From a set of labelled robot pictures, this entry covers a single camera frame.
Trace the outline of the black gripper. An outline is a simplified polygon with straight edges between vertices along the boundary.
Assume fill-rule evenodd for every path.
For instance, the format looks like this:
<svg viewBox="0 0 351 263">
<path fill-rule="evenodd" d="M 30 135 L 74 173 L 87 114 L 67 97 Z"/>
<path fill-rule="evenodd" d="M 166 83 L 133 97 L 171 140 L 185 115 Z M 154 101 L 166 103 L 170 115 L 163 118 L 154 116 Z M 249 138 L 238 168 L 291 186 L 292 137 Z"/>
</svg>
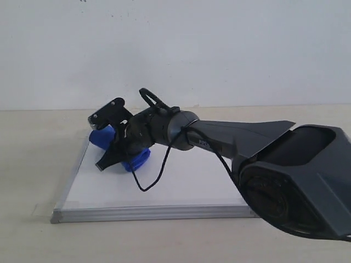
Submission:
<svg viewBox="0 0 351 263">
<path fill-rule="evenodd" d="M 151 134 L 151 120 L 151 115 L 112 115 L 112 126 L 116 135 L 112 146 L 95 166 L 103 171 L 115 164 L 128 162 L 132 156 L 153 146 L 155 140 Z"/>
</svg>

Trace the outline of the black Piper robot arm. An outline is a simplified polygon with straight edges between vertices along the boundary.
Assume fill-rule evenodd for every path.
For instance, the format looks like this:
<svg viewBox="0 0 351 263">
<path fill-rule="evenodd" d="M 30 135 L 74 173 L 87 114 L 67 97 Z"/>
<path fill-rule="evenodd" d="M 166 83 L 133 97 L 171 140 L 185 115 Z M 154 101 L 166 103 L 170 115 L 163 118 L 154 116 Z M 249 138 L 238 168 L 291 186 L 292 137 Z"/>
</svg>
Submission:
<svg viewBox="0 0 351 263">
<path fill-rule="evenodd" d="M 154 144 L 214 153 L 249 207 L 288 234 L 350 241 L 350 137 L 339 127 L 291 121 L 203 121 L 178 107 L 151 106 L 136 115 L 106 105 L 88 122 L 116 131 L 98 161 L 104 170 Z"/>
</svg>

